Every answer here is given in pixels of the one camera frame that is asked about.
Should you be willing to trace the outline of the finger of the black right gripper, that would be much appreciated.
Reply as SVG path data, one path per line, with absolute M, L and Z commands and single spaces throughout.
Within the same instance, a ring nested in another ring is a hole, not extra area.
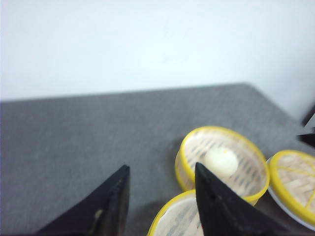
M 297 136 L 298 140 L 308 144 L 309 146 L 315 147 L 315 121 L 310 120 L 307 125 L 307 128 L 310 128 L 311 131 L 306 134 L 300 134 Z

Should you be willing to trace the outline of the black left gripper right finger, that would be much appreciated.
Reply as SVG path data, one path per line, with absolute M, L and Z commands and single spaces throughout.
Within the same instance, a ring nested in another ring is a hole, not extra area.
M 204 165 L 195 165 L 198 213 L 205 236 L 294 236 L 239 197 Z

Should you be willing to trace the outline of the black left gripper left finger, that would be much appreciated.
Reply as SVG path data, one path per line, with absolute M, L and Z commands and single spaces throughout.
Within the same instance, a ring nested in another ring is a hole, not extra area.
M 91 194 L 37 236 L 122 236 L 129 207 L 130 167 L 121 166 Z

